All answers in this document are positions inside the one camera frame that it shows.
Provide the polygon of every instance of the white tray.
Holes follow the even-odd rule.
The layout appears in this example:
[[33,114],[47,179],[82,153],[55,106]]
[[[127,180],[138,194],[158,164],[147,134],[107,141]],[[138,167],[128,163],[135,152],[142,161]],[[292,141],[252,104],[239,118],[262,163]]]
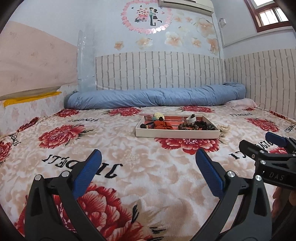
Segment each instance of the white tray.
[[[186,118],[191,115],[165,115],[164,116],[181,116]],[[211,123],[215,130],[213,131],[189,131],[189,130],[159,130],[159,129],[143,129],[140,127],[141,124],[145,123],[145,116],[142,117],[138,125],[136,126],[136,137],[150,137],[150,138],[177,138],[177,139],[218,139],[220,131],[219,129],[209,121],[204,115],[196,115],[196,117],[202,117],[202,121]]]

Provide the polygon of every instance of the person's hand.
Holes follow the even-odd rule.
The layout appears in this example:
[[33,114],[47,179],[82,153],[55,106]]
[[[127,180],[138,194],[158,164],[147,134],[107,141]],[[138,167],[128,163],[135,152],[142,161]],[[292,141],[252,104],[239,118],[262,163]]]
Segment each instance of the person's hand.
[[[280,208],[281,208],[281,200],[280,196],[282,193],[283,189],[280,187],[277,187],[276,190],[274,191],[274,194],[272,198],[274,198],[274,203],[272,204],[272,211],[271,211],[271,216],[274,218],[279,214]],[[289,196],[289,202],[291,205],[296,206],[296,191],[292,191]]]

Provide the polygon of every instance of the air conditioner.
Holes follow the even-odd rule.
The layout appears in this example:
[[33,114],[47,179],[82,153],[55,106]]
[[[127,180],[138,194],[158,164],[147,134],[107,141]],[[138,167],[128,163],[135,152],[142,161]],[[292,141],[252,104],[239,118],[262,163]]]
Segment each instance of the air conditioner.
[[171,7],[212,15],[214,6],[211,0],[158,0],[161,7]]

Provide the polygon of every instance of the red cloth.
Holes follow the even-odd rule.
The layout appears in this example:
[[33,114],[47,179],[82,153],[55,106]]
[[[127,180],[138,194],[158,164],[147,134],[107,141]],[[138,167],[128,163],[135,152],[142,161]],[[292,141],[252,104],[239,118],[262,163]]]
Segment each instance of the red cloth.
[[162,129],[162,130],[173,130],[172,125],[166,121],[156,120],[154,121],[154,129]]

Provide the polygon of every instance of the red flower print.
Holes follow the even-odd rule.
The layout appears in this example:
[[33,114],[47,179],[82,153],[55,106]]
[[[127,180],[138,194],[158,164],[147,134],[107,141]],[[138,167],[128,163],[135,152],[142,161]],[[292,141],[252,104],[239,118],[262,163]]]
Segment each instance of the red flower print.
[[0,142],[0,164],[2,164],[5,161],[5,159],[9,156],[11,145],[12,144],[10,142]]
[[285,148],[277,147],[269,151],[269,153],[279,153],[279,154],[287,154]]
[[67,117],[67,116],[72,116],[72,115],[77,115],[79,114],[78,110],[73,110],[73,109],[62,109],[55,115],[59,117]]
[[117,114],[120,114],[121,116],[133,116],[137,115],[141,112],[142,110],[139,110],[135,107],[130,107],[130,108],[117,108],[113,110],[109,110],[108,114],[110,116],[114,116]]
[[[60,197],[56,195],[53,195],[53,197],[64,226],[68,230],[75,232]],[[117,198],[116,190],[112,188],[98,187],[96,184],[91,183],[86,193],[79,197],[77,201],[90,221],[108,241],[137,241],[153,238],[152,235],[145,235],[143,226],[136,221],[138,215],[136,208],[134,208],[135,213],[129,213],[122,206],[120,199]],[[15,227],[23,235],[24,210],[15,223]]]
[[26,123],[24,125],[22,125],[18,130],[17,132],[20,132],[20,131],[23,131],[27,128],[29,128],[30,126],[33,126],[36,124],[36,122],[39,120],[39,117],[35,117],[34,119],[32,119],[29,123]]
[[81,137],[82,133],[87,133],[84,125],[63,125],[61,127],[54,128],[50,132],[45,132],[39,137],[41,148],[56,148],[62,144],[68,144],[70,140]]
[[219,150],[218,139],[172,139],[172,138],[155,138],[161,144],[162,148],[173,150],[182,148],[184,152],[194,155],[199,148],[206,152]]
[[183,111],[192,111],[192,112],[205,112],[205,113],[211,113],[211,112],[215,112],[214,110],[208,108],[208,107],[204,107],[204,106],[184,106],[181,107],[181,109]]
[[258,119],[258,118],[246,118],[248,122],[252,123],[255,126],[260,127],[264,131],[278,132],[279,128],[272,121]]
[[243,110],[252,111],[252,110],[255,110],[255,108],[253,108],[253,107],[248,107],[248,108],[243,109]]

